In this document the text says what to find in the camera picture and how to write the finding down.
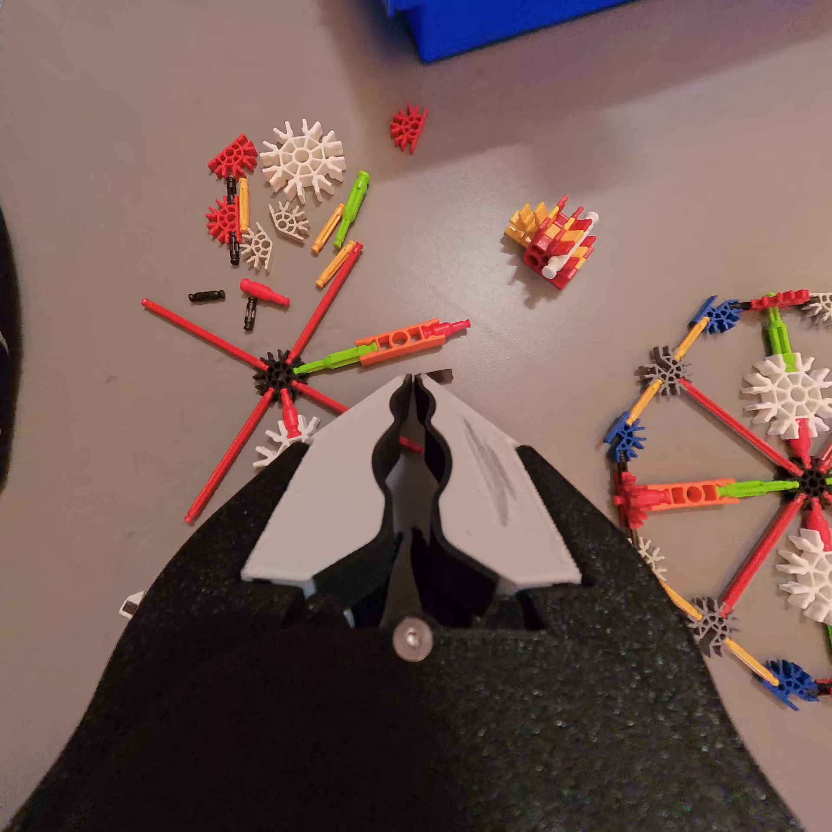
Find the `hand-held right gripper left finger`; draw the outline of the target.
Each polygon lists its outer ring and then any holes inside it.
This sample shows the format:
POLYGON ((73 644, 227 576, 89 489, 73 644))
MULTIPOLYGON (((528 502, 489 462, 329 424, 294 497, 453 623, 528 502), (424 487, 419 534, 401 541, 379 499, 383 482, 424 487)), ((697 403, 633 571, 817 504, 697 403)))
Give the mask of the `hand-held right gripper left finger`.
POLYGON ((412 386, 394 377, 304 447, 240 572, 252 615, 385 629, 401 545, 389 478, 412 386))

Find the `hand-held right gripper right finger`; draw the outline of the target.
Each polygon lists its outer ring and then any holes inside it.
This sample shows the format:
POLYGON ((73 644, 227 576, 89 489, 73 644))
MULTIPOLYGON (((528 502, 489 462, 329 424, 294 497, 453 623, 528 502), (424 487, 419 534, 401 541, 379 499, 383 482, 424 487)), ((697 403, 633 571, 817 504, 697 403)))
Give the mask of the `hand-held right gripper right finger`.
POLYGON ((413 546, 422 608, 446 627, 471 627, 495 601, 580 586, 582 574, 532 476, 520 443, 426 374, 414 380, 424 461, 436 481, 429 538, 413 546))

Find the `red spoked toy assembly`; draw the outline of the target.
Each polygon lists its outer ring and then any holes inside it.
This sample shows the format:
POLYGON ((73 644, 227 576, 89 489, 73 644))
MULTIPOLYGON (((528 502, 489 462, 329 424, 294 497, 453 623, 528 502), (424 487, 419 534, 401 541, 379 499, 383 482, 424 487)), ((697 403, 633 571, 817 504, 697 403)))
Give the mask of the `red spoked toy assembly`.
POLYGON ((294 345, 289 350, 267 353, 264 358, 258 358, 246 352, 219 335, 200 327, 191 320, 150 299, 141 300, 141 306, 145 311, 183 329, 192 336, 255 370, 253 379, 259 396, 255 409, 244 422, 243 427, 225 451, 206 484, 193 500, 185 514, 185 523, 192 524, 202 515, 216 489, 243 450, 244 445, 250 440, 255 429, 260 425, 265 414, 272 406, 279 404, 281 407, 286 440, 289 444, 300 442, 305 437, 301 428, 303 421, 295 404, 298 396, 307 397, 333 413, 341 414, 347 410, 345 405, 310 387, 306 382, 309 375, 355 364, 367 368, 384 361, 400 359, 432 348, 439 348, 444 346, 456 334, 471 327, 469 319, 442 321, 439 318, 431 318, 416 325, 392 329, 369 338, 360 338, 355 341, 352 348, 330 354, 324 359, 304 363, 302 359, 303 351, 322 324, 329 308, 338 296, 338 292, 343 288, 348 276, 351 275, 363 254, 363 245, 359 242, 355 242, 355 244, 347 261, 327 284, 326 292, 322 295, 318 306, 294 345))

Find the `short red toy rod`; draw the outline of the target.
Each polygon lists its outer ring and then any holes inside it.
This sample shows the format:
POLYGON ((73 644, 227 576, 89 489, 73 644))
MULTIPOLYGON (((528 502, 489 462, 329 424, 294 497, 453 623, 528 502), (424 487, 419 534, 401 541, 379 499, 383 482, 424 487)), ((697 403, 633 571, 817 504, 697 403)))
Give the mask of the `short red toy rod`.
POLYGON ((285 308, 290 307, 290 299, 274 291, 270 286, 248 278, 241 279, 239 286, 240 291, 248 297, 285 308))

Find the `beige fan toy connector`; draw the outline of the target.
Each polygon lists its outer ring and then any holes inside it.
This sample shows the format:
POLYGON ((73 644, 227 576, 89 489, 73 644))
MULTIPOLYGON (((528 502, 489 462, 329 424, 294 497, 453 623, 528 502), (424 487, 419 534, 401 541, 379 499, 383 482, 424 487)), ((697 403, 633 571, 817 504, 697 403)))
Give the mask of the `beige fan toy connector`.
POLYGON ((305 244, 310 232, 309 219, 300 205, 292 201, 276 201, 268 205, 278 235, 298 244, 305 244))
POLYGON ((269 273, 273 246, 273 241, 263 226, 256 222, 253 227, 242 233, 240 260, 255 272, 264 270, 265 273, 269 273))

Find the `red fan toy connector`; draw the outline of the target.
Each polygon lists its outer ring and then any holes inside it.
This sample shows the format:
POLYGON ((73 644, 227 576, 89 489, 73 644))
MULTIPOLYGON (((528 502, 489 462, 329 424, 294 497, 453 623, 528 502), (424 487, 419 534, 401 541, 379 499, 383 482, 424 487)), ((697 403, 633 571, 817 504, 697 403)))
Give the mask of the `red fan toy connector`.
POLYGON ((212 174, 222 179, 233 177, 236 181, 254 172, 258 162, 255 145, 244 133, 207 162, 212 174))

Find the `blue plastic bin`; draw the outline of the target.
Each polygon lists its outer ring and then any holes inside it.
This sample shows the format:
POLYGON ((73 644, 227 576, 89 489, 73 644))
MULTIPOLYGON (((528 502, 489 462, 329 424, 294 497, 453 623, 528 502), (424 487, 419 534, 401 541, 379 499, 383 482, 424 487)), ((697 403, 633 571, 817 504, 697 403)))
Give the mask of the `blue plastic bin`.
POLYGON ((425 62, 455 57, 626 4, 626 1, 382 2, 388 16, 403 16, 425 62))

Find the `long black toy rod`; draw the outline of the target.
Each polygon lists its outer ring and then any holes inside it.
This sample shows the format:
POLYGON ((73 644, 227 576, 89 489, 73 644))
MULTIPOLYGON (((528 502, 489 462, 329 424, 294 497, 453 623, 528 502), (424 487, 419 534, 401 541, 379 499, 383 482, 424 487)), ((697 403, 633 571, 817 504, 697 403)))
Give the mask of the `long black toy rod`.
POLYGON ((237 179, 234 177, 233 174, 226 176, 225 178, 225 186, 226 186, 226 207, 228 208, 229 217, 228 220, 228 227, 229 230, 226 235, 226 243, 229 248, 230 252, 230 260, 232 266, 238 266, 241 261, 240 256, 240 242, 239 242, 239 235, 240 235, 240 210, 238 205, 238 186, 237 186, 237 179))

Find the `red yellow connector stack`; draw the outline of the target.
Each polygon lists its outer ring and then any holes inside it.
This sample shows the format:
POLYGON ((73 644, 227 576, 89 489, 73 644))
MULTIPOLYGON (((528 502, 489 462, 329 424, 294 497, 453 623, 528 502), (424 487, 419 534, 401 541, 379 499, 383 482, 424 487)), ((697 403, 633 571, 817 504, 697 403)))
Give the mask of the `red yellow connector stack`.
POLYGON ((549 210, 526 203, 512 214, 504 235, 523 248, 523 263, 558 290, 565 289, 594 251, 599 215, 583 206, 567 213, 568 195, 549 210))

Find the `green toy rod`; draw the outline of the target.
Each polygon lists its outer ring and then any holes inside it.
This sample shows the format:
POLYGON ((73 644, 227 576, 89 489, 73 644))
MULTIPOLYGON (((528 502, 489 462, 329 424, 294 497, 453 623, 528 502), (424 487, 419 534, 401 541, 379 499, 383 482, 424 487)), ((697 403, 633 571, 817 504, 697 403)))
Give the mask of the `green toy rod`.
POLYGON ((369 172, 359 171, 348 195, 347 202, 344 204, 341 220, 335 235, 334 245, 337 250, 340 250, 345 243, 350 226, 359 214, 360 207, 369 190, 369 183, 369 172))

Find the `red round toy connector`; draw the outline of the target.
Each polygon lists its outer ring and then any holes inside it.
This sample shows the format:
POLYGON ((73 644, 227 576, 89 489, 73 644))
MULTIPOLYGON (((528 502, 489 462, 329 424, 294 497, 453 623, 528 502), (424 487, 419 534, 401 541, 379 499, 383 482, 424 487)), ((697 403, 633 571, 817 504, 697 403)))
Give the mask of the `red round toy connector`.
POLYGON ((241 232, 239 208, 235 198, 231 200, 226 195, 215 201, 215 206, 209 207, 205 214, 205 227, 209 235, 220 244, 231 246, 237 241, 241 232))

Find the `colourful toy wheel model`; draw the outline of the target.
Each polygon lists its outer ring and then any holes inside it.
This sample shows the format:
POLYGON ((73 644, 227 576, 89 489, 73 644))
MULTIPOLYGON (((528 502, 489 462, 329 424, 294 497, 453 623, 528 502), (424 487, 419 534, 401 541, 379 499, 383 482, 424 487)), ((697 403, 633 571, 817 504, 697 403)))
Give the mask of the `colourful toy wheel model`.
POLYGON ((806 289, 721 303, 712 296, 694 313, 686 336, 675 347, 658 347, 649 364, 638 371, 637 400, 612 423, 603 442, 612 462, 612 501, 623 531, 641 559, 660 580, 668 597, 686 616, 692 636, 707 657, 727 650, 741 661, 755 680, 782 705, 796 712, 798 702, 816 703, 830 697, 830 677, 817 678, 796 662, 785 659, 761 663, 733 638, 734 610, 769 556, 785 538, 775 571, 788 577, 779 592, 830 638, 830 443, 820 454, 813 447, 819 435, 830 433, 830 370, 815 367, 815 359, 794 349, 783 313, 798 309, 814 321, 830 325, 830 293, 806 289), (764 323, 767 355, 743 378, 741 395, 750 398, 744 410, 754 424, 784 448, 771 445, 739 421, 690 378, 686 357, 703 335, 732 330, 744 315, 758 315, 764 323), (775 478, 739 481, 709 478, 670 484, 643 484, 630 463, 645 448, 642 414, 660 397, 683 396, 694 402, 723 428, 747 442, 775 467, 775 478), (737 505, 754 497, 777 495, 781 505, 754 549, 727 586, 715 598, 682 598, 666 582, 659 549, 638 534, 651 514, 690 508, 737 505))

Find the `large white snowflake connector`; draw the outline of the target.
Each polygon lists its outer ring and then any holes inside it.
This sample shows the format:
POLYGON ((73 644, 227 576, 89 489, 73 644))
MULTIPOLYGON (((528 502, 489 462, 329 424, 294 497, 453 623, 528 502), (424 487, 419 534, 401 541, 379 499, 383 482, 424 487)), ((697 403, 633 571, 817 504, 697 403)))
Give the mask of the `large white snowflake connector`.
POLYGON ((274 128, 275 140, 263 140, 264 151, 259 156, 265 181, 277 194, 287 200, 306 203, 306 193, 313 192, 317 202, 324 193, 335 192, 334 182, 343 182, 346 171, 344 148, 335 132, 324 132, 320 122, 309 125, 302 120, 296 134, 288 121, 285 129, 274 128))

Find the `person's dark striped clothing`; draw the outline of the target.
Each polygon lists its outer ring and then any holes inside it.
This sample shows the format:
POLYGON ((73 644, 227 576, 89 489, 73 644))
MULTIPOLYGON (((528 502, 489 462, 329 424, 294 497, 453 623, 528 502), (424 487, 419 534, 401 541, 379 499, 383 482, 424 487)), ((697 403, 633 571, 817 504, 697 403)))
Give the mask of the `person's dark striped clothing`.
POLYGON ((1 214, 1 488, 5 487, 16 429, 23 366, 22 307, 12 238, 1 214))

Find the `red half-round toy connector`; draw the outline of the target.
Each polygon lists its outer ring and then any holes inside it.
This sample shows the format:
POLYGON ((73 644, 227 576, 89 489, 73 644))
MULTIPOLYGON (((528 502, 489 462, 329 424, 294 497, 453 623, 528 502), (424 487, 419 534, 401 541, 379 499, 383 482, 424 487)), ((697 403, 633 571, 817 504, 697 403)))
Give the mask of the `red half-round toy connector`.
POLYGON ((408 103, 394 114, 390 121, 390 138, 401 151, 414 154, 421 138, 429 108, 408 103))

